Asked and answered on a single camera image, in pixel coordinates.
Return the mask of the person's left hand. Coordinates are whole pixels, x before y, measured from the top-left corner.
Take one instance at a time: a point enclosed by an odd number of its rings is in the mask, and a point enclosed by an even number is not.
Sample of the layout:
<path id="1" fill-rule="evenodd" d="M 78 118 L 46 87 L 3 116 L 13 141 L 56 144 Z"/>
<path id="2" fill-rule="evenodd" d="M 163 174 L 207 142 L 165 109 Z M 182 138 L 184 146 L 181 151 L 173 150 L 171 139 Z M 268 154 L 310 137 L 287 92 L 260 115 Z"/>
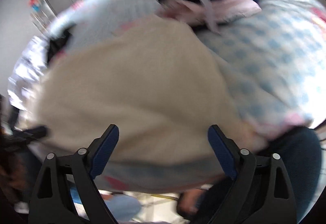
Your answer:
<path id="1" fill-rule="evenodd" d="M 26 185 L 26 170 L 22 159 L 15 153 L 1 153 L 1 190 L 10 203 L 23 199 Z"/>

